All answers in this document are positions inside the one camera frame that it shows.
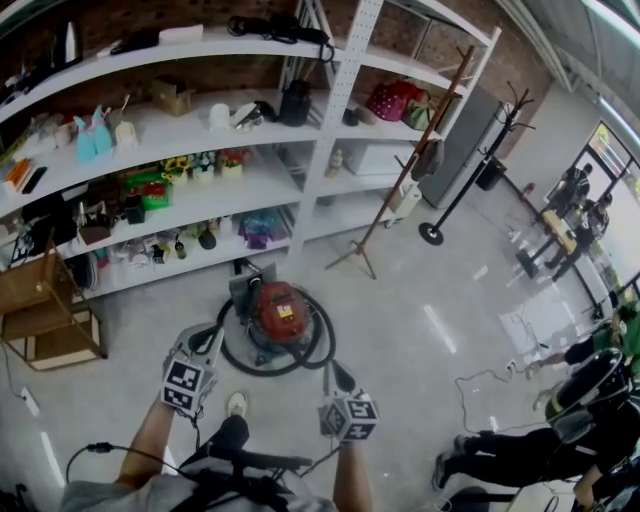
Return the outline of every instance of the wooden coat stand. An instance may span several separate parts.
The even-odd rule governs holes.
[[[456,88],[462,81],[462,77],[464,76],[464,73],[469,63],[471,62],[471,58],[473,57],[474,52],[475,52],[475,46],[470,46],[469,49],[467,50],[467,53],[464,55],[464,58],[462,59],[462,63],[458,67],[456,74],[451,80],[449,89],[440,100],[440,103],[438,103],[438,108],[436,110],[435,115],[431,119],[429,126],[427,126],[427,129],[424,131],[422,138],[420,139],[415,149],[413,150],[411,157],[409,158],[404,168],[402,169],[402,172],[400,173],[400,176],[398,177],[395,184],[393,185],[393,188],[391,189],[389,194],[387,194],[387,197],[385,198],[384,203],[380,208],[380,211],[376,215],[376,218],[374,219],[373,223],[369,226],[369,229],[364,235],[364,238],[360,242],[356,242],[355,240],[352,240],[351,243],[355,244],[355,248],[350,250],[348,253],[340,256],[333,263],[330,263],[329,265],[327,265],[325,267],[325,270],[329,270],[330,268],[336,266],[341,261],[346,260],[349,256],[352,256],[355,254],[357,256],[362,256],[364,258],[364,261],[367,264],[367,267],[369,268],[369,272],[370,272],[369,277],[371,277],[371,279],[377,279],[376,273],[373,270],[373,267],[371,266],[371,262],[369,261],[369,258],[367,257],[367,253],[365,251],[367,242],[369,241],[369,238],[371,237],[373,230],[376,228],[376,226],[380,222],[380,219],[382,218],[382,215],[384,214],[385,210],[389,206],[389,203],[391,202],[391,198],[398,191],[398,189],[400,188],[400,185],[402,184],[404,179],[407,177],[407,174],[409,174],[413,170],[413,167],[415,166],[416,162],[418,161],[418,159],[426,149],[427,144],[429,144],[429,137],[431,137],[431,134],[435,130],[436,125],[440,122],[440,119],[442,119],[442,116],[444,116],[444,113],[449,107],[449,103],[454,98],[456,94]]]

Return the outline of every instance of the coat rack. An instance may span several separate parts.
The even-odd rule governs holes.
[[[380,211],[378,212],[378,214],[376,215],[375,219],[373,220],[373,223],[369,226],[369,229],[367,230],[367,232],[364,235],[364,237],[362,238],[362,240],[360,242],[356,242],[355,240],[352,240],[351,243],[355,244],[355,248],[353,248],[352,250],[350,250],[346,254],[340,256],[334,262],[332,262],[329,265],[327,265],[325,267],[325,270],[329,270],[330,268],[335,267],[341,261],[344,261],[349,256],[352,256],[352,255],[355,254],[356,256],[362,256],[364,258],[364,261],[365,261],[365,263],[366,263],[366,265],[367,265],[367,267],[369,269],[369,272],[370,272],[368,274],[369,277],[371,277],[371,279],[377,279],[376,273],[373,270],[373,267],[371,266],[371,262],[369,261],[369,258],[367,257],[367,253],[366,253],[366,250],[365,250],[367,242],[371,238],[371,235],[373,234],[374,229],[376,228],[376,226],[380,222],[380,219],[382,218],[382,215],[384,214],[385,210],[389,206],[389,203],[391,202],[391,198],[398,191],[398,189],[400,188],[400,185],[402,184],[404,179],[407,177],[407,175],[413,170],[413,167],[415,166],[416,162],[418,161],[418,159],[420,158],[420,156],[422,155],[422,153],[426,149],[427,144],[429,143],[429,138],[431,137],[431,134],[435,130],[437,124],[440,122],[440,119],[442,119],[442,116],[444,116],[444,113],[446,112],[447,108],[449,107],[449,103],[451,102],[451,100],[454,98],[454,96],[456,94],[456,88],[458,87],[458,85],[462,81],[462,77],[464,76],[464,73],[465,73],[469,63],[471,62],[471,58],[473,57],[474,51],[475,51],[475,47],[474,46],[470,46],[469,49],[467,50],[467,53],[464,55],[464,58],[462,59],[462,63],[458,67],[458,70],[456,71],[456,74],[454,75],[453,79],[451,80],[451,84],[449,85],[449,89],[447,89],[447,92],[445,93],[445,95],[442,97],[442,99],[438,103],[438,108],[436,109],[436,113],[433,116],[433,118],[431,119],[431,122],[429,123],[429,126],[427,126],[427,129],[424,131],[424,134],[422,135],[422,137],[420,138],[420,141],[418,142],[418,144],[416,145],[415,149],[413,150],[413,153],[411,154],[411,157],[409,158],[409,160],[405,164],[404,168],[402,169],[402,172],[400,173],[400,176],[398,177],[398,179],[396,180],[395,184],[393,185],[393,188],[391,189],[389,194],[387,194],[387,197],[385,198],[385,200],[384,200],[384,202],[382,204],[382,207],[380,208]]]
[[[525,90],[522,97],[518,98],[518,94],[516,93],[516,90],[511,85],[511,82],[507,82],[507,85],[509,85],[509,87],[511,88],[511,91],[513,92],[513,96],[515,98],[514,107],[511,110],[508,110],[504,105],[502,104],[500,105],[502,107],[503,112],[506,115],[506,119],[504,121],[500,121],[498,119],[498,122],[502,123],[503,127],[500,133],[498,134],[498,136],[496,137],[496,140],[493,141],[493,144],[491,144],[491,147],[484,152],[483,154],[484,158],[482,159],[482,162],[480,162],[480,165],[475,170],[475,172],[471,175],[471,178],[469,178],[469,180],[465,183],[464,187],[462,187],[462,190],[458,192],[458,195],[453,200],[453,202],[449,205],[449,208],[447,208],[446,211],[442,214],[442,217],[440,217],[440,220],[436,222],[435,225],[431,224],[430,222],[423,222],[418,227],[420,231],[420,236],[424,238],[427,241],[427,243],[431,245],[436,245],[436,246],[442,245],[442,242],[444,242],[444,237],[442,236],[442,231],[440,231],[440,228],[444,224],[444,221],[446,221],[449,218],[449,215],[451,215],[455,207],[458,206],[458,203],[462,200],[464,195],[471,188],[471,185],[473,185],[476,182],[480,174],[482,174],[482,172],[487,168],[487,166],[489,165],[489,162],[491,162],[491,159],[496,154],[496,151],[498,151],[498,148],[504,142],[504,139],[506,138],[506,136],[509,135],[509,133],[511,133],[513,130],[515,130],[518,126],[524,126],[525,128],[531,128],[532,130],[535,130],[533,126],[529,126],[528,124],[524,124],[524,123],[515,122],[516,117],[518,116],[522,108],[525,105],[533,102],[532,99],[527,99],[527,96],[529,95],[529,89]]]

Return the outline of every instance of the vacuum hose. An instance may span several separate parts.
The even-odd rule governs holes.
[[[297,346],[288,347],[289,353],[293,356],[294,362],[284,366],[282,368],[278,368],[275,370],[257,370],[252,368],[251,366],[247,366],[244,363],[240,362],[236,359],[233,354],[229,351],[227,346],[227,338],[222,340],[222,347],[220,348],[220,352],[225,357],[227,361],[231,364],[231,366],[237,368],[241,372],[248,373],[249,375],[253,375],[255,377],[279,377],[280,375],[285,375],[287,373],[292,372],[300,367],[307,368],[308,370],[318,370],[320,368],[324,368],[329,362],[335,357],[336,354],[336,335],[333,330],[333,324],[331,323],[331,319],[329,315],[324,310],[324,308],[307,292],[304,290],[294,287],[297,292],[302,295],[304,300],[309,305],[309,309],[311,310],[311,321],[313,322],[313,332],[311,334],[311,342],[308,347],[304,351],[300,351]],[[233,299],[229,299],[220,309],[218,313],[218,318],[216,322],[218,325],[224,325],[224,320],[227,316],[229,310],[233,307]],[[322,334],[324,332],[323,323],[327,326],[327,336],[329,338],[329,352],[327,355],[320,361],[312,362],[309,361],[311,356],[315,352],[318,347],[318,343],[320,342],[320,338],[322,338]]]

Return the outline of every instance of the kettle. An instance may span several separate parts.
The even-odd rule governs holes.
[[[61,71],[82,60],[82,42],[75,21],[62,22],[56,28],[51,60],[54,71]]]

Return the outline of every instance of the brick wall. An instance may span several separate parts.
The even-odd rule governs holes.
[[[496,25],[503,29],[480,85],[498,99],[509,102],[513,100],[507,80],[518,91],[530,87],[533,97],[539,101],[523,113],[522,120],[529,120],[552,79],[525,36],[492,0],[441,1],[487,33]],[[346,37],[357,0],[324,0],[323,3],[334,36]],[[55,26],[62,20],[75,19],[82,32],[85,52],[95,52],[142,27],[162,29],[194,23],[225,25],[234,15],[268,17],[277,11],[293,13],[295,5],[296,0],[105,0],[99,3],[67,0],[0,41],[0,79],[18,72],[23,63],[30,66],[39,55],[47,52]],[[424,23],[420,18],[385,3],[372,42],[410,55]],[[455,50],[456,45],[466,48],[470,40],[466,34],[434,22],[419,59],[435,68],[457,64],[460,56]],[[24,126],[30,116],[40,111],[87,113],[98,103],[117,106],[126,94],[132,95],[132,103],[148,101],[151,79],[162,73],[181,76],[199,91],[275,87],[281,64],[282,58],[279,57],[226,56],[165,62],[126,70],[62,91],[14,116],[3,124],[2,130],[6,140]],[[377,83],[395,78],[391,73],[363,67],[355,90],[368,94]],[[326,87],[320,66],[316,67],[312,81],[318,87]],[[438,90],[431,89],[437,96]],[[505,142],[503,155],[518,136],[516,133]]]

